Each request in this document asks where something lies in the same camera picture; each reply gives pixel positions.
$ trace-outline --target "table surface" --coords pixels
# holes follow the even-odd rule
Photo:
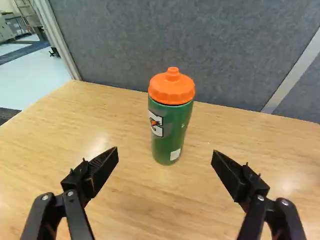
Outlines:
[[[293,201],[320,239],[320,126],[195,102],[180,160],[152,158],[147,93],[70,81],[0,127],[0,239],[17,239],[38,195],[85,157],[119,163],[85,208],[96,239],[233,240],[244,213],[212,169],[213,149],[262,173],[268,197]],[[57,239],[70,239],[66,221]],[[264,226],[262,239],[270,239]]]

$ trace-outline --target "green bottle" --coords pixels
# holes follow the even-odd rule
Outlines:
[[[148,88],[148,117],[153,158],[172,165],[181,153],[195,97],[194,81],[171,66],[155,75]]]

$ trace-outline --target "dark carpet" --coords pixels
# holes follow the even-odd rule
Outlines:
[[[0,107],[0,126],[20,112],[21,110]]]
[[[20,58],[24,55],[33,53],[35,51],[38,51],[40,49],[44,49],[46,47],[49,47],[50,44],[48,41],[37,41],[34,44],[30,46],[23,47],[21,49],[9,52],[5,55],[0,56],[0,65],[8,63],[12,60],[15,60],[17,58]]]

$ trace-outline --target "gray fabric partition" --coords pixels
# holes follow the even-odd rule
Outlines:
[[[273,113],[320,124],[320,54]]]
[[[320,24],[319,0],[50,0],[88,82],[147,91],[177,66],[202,102],[260,111]]]

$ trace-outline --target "orange squeeze cap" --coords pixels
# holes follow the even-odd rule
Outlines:
[[[181,74],[176,66],[153,76],[148,88],[149,96],[167,105],[181,105],[191,101],[195,94],[195,83],[187,75]]]

